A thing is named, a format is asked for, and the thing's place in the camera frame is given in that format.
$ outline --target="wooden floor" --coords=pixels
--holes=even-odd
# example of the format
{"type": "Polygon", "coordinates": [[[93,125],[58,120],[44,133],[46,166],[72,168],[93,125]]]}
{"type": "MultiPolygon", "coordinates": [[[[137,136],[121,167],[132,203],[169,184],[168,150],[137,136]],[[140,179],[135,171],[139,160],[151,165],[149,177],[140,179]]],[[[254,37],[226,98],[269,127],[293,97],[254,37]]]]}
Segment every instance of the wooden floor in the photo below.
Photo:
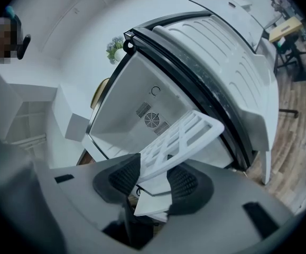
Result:
{"type": "MultiPolygon", "coordinates": [[[[306,42],[297,42],[300,50],[306,42]]],[[[297,67],[280,68],[277,74],[280,108],[296,109],[300,112],[295,119],[292,114],[280,113],[275,144],[272,150],[272,173],[265,189],[281,200],[293,213],[306,208],[306,81],[291,82],[297,67]]],[[[247,171],[248,178],[261,183],[261,163],[256,158],[247,171]]]]}

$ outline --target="person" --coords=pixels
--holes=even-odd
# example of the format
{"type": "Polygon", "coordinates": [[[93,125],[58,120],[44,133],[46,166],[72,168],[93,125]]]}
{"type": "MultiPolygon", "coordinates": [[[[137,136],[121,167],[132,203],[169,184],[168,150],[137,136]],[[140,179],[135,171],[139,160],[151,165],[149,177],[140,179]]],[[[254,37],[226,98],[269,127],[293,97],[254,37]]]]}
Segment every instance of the person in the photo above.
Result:
{"type": "MultiPolygon", "coordinates": [[[[275,9],[275,11],[280,12],[285,20],[290,19],[291,17],[294,17],[299,15],[301,19],[303,19],[303,14],[299,10],[299,8],[296,6],[296,4],[292,0],[271,0],[272,1],[272,7],[275,9]]],[[[305,28],[301,29],[301,36],[302,41],[306,40],[306,30],[305,28]]]]}
{"type": "Polygon", "coordinates": [[[11,57],[22,59],[30,41],[30,35],[23,39],[21,21],[11,6],[7,6],[0,17],[0,63],[11,57]]]}

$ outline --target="circular fan grille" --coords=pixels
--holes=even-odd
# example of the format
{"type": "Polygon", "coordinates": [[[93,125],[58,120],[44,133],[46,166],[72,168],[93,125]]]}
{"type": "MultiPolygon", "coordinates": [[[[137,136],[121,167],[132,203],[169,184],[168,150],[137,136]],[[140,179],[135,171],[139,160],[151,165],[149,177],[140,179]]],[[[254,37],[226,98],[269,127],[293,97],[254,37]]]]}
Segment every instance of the circular fan grille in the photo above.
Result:
{"type": "Polygon", "coordinates": [[[155,113],[148,113],[144,117],[144,122],[148,127],[155,128],[156,126],[158,126],[160,119],[158,117],[158,114],[156,115],[155,113]]]}

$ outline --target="refrigerator vent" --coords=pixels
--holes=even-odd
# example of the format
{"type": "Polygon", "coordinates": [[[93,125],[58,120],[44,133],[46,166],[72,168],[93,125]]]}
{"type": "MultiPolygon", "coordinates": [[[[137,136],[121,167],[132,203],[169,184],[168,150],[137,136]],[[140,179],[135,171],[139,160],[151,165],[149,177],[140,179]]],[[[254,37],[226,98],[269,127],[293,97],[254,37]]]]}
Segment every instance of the refrigerator vent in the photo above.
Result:
{"type": "Polygon", "coordinates": [[[155,128],[160,123],[159,114],[148,113],[144,117],[144,122],[150,128],[155,128]]]}
{"type": "Polygon", "coordinates": [[[166,123],[165,121],[161,123],[161,125],[159,127],[157,127],[154,130],[154,133],[156,133],[157,135],[161,135],[162,133],[164,133],[167,129],[169,128],[168,123],[166,123]]]}
{"type": "Polygon", "coordinates": [[[142,117],[145,115],[145,113],[148,112],[148,110],[149,110],[150,108],[151,108],[151,106],[150,106],[148,103],[143,102],[143,104],[138,108],[138,110],[136,110],[136,114],[137,114],[140,118],[142,118],[142,117]]]}

